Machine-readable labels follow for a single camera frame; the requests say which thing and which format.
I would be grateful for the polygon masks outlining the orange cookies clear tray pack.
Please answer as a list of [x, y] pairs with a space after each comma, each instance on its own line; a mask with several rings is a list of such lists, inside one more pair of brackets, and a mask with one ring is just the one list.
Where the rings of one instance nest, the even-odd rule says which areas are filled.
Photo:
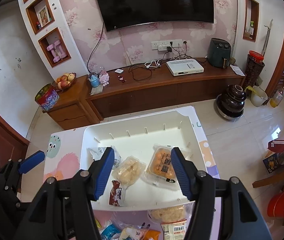
[[178, 191], [179, 185], [171, 159], [172, 146], [155, 144], [154, 153], [141, 179], [152, 186]]

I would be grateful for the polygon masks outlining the silver white snack bag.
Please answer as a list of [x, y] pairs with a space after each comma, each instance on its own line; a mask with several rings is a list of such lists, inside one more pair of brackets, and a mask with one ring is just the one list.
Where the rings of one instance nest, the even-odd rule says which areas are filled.
[[[115, 146], [111, 146], [111, 148], [114, 150], [114, 163], [112, 169], [116, 169], [120, 166], [122, 163], [122, 157], [118, 153], [117, 149]], [[92, 156], [92, 159], [94, 161], [100, 160], [102, 155], [104, 154], [106, 150], [106, 147], [93, 147], [93, 148], [87, 148], [87, 153], [89, 153]]]

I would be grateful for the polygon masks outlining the pale rice cracker pack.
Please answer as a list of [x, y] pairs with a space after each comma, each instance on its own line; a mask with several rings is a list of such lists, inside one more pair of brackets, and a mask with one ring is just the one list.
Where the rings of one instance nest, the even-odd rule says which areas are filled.
[[123, 186], [130, 187], [137, 182], [145, 168], [145, 163], [133, 156], [129, 156], [112, 172], [112, 176]]

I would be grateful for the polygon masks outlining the dark red snack packet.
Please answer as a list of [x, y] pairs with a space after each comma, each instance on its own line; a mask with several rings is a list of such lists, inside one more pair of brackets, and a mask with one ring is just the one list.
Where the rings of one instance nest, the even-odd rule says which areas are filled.
[[117, 180], [112, 180], [112, 189], [109, 194], [109, 205], [124, 207], [127, 187]]

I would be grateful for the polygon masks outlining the large rice cake pack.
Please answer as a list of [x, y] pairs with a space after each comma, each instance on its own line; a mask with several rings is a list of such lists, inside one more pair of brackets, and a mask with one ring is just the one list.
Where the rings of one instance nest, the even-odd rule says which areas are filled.
[[188, 219], [192, 210], [193, 203], [189, 203], [162, 209], [148, 210], [148, 216], [156, 223], [173, 223]]

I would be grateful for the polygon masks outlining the blue snack packet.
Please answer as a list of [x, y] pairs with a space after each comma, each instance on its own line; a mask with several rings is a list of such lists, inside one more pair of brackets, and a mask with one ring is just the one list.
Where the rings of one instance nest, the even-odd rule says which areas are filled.
[[100, 236], [102, 240], [110, 240], [116, 234], [121, 233], [121, 231], [113, 224], [107, 224], [105, 228], [100, 231]]

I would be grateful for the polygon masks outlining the blueberry cake packet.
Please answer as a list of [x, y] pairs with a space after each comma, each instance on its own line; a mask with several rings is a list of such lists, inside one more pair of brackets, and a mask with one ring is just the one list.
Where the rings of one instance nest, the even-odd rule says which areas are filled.
[[120, 233], [119, 240], [141, 240], [148, 232], [147, 229], [140, 229], [134, 227], [126, 227]]

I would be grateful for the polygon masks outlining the red white biscuit packet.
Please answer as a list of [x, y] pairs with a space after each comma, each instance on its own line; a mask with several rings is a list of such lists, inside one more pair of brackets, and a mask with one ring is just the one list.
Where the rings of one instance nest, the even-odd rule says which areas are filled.
[[162, 223], [163, 239], [183, 240], [186, 234], [186, 223], [186, 219], [178, 222]]

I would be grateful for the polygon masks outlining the orange white wafer packet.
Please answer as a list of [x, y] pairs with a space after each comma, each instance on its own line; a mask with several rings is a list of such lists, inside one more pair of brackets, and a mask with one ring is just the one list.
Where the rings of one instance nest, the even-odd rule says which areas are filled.
[[156, 231], [156, 230], [148, 230], [144, 237], [143, 240], [158, 240], [161, 232]]

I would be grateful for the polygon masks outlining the white plastic storage bin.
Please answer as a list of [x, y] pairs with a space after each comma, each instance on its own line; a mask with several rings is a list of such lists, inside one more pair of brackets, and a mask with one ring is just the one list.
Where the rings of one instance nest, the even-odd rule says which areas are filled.
[[[122, 159], [135, 157], [149, 164], [154, 145], [179, 147], [191, 152], [190, 161], [199, 170], [206, 170], [200, 141], [205, 133], [194, 107], [187, 106], [169, 111], [136, 116], [99, 125], [92, 125], [83, 133], [80, 168], [86, 170], [93, 162], [90, 148], [114, 146]], [[92, 206], [100, 211], [142, 211], [186, 204], [180, 190], [172, 191], [149, 185], [142, 179], [130, 186], [123, 207], [109, 205], [113, 177], [109, 177], [104, 194]]]

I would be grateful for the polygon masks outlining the red round tin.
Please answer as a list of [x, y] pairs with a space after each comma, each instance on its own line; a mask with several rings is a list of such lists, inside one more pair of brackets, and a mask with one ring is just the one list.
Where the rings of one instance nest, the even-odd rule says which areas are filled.
[[50, 111], [58, 102], [59, 95], [54, 87], [48, 83], [40, 89], [35, 96], [35, 102], [43, 109], [43, 111]]

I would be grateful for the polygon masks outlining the wooden tv cabinet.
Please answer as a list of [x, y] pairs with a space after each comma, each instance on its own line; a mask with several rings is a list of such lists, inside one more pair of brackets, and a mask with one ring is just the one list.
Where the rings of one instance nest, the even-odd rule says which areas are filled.
[[166, 65], [152, 71], [150, 79], [138, 65], [129, 70], [124, 68], [123, 80], [110, 71], [109, 85], [96, 95], [90, 94], [87, 77], [78, 77], [74, 85], [59, 93], [48, 115], [63, 129], [78, 128], [116, 115], [215, 99], [228, 85], [245, 81], [231, 68], [219, 69], [208, 62], [203, 73], [183, 76], [173, 76]]

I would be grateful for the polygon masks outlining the fruit basket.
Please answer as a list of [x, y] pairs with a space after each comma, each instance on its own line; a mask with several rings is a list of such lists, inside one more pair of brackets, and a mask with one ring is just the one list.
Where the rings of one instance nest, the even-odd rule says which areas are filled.
[[53, 83], [54, 89], [63, 91], [70, 88], [76, 81], [76, 73], [66, 73], [58, 77]]

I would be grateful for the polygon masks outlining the blue snow globe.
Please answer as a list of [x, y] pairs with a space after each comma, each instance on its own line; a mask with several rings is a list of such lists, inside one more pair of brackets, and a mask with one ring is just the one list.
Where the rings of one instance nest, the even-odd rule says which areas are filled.
[[88, 80], [93, 88], [99, 87], [100, 80], [99, 80], [99, 75], [97, 73], [94, 72], [89, 73]]

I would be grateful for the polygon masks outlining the blue yellow box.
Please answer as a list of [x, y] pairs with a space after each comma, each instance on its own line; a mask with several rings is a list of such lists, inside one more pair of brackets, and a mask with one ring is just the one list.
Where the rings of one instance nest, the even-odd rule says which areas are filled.
[[262, 160], [269, 174], [284, 167], [284, 153], [275, 153], [268, 151]]

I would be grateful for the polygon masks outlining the white set-top box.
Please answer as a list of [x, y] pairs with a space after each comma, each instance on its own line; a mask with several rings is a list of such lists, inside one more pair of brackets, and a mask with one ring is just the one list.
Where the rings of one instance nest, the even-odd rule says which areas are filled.
[[173, 76], [203, 73], [203, 66], [195, 59], [167, 61], [167, 68]]

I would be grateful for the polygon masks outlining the pink plush toy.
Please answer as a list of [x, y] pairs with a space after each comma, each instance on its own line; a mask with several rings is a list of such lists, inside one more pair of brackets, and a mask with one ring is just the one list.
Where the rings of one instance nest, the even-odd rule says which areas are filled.
[[103, 87], [109, 85], [109, 74], [105, 70], [100, 72], [99, 81], [100, 84], [103, 85]]

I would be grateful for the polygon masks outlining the white plastic bucket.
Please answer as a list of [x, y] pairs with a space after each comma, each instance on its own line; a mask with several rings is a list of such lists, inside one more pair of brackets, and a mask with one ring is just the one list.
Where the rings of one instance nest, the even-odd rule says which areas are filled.
[[247, 86], [245, 91], [250, 91], [250, 101], [255, 107], [260, 107], [268, 100], [268, 95], [258, 86]]

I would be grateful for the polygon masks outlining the dark green air fryer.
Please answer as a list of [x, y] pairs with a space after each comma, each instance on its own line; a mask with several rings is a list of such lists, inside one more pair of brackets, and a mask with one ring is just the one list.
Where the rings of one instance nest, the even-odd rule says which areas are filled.
[[226, 40], [211, 38], [207, 61], [216, 68], [225, 69], [229, 66], [231, 45]]

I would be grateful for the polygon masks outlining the pink dumbbells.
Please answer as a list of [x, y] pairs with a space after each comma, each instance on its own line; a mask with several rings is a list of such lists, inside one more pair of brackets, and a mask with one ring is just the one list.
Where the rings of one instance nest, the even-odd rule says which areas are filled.
[[57, 63], [61, 59], [64, 59], [68, 56], [67, 53], [64, 51], [60, 40], [57, 40], [53, 44], [47, 46], [47, 51], [52, 53], [54, 57], [53, 58], [54, 63]]

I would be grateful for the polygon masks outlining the yellow liquid bottle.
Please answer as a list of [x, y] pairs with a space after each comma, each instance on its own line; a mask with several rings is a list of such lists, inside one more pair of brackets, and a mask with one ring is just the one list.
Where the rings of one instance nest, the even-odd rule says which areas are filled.
[[273, 108], [276, 108], [282, 101], [284, 97], [284, 88], [280, 87], [275, 94], [273, 95], [273, 97], [270, 99], [270, 105]]

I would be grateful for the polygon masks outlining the tall dark woven basket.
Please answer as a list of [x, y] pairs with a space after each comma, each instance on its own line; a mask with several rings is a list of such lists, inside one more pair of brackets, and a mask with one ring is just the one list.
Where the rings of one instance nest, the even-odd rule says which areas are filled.
[[260, 73], [265, 67], [264, 56], [260, 53], [250, 50], [248, 53], [246, 67], [245, 67], [245, 81], [243, 82], [243, 89], [246, 89], [248, 86], [253, 86], [257, 81]]

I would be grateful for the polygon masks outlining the framed picture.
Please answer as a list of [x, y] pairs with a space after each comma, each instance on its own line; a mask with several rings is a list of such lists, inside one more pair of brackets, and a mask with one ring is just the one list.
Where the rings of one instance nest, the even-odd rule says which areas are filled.
[[49, 16], [49, 11], [47, 9], [47, 6], [43, 6], [39, 12], [38, 12], [38, 19], [41, 27], [44, 27], [46, 24], [48, 24], [51, 21], [51, 18]]

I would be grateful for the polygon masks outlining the black wall television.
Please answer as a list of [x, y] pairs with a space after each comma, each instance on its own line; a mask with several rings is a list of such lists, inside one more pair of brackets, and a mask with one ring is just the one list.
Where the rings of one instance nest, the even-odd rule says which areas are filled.
[[214, 0], [97, 0], [107, 31], [171, 21], [214, 22]]

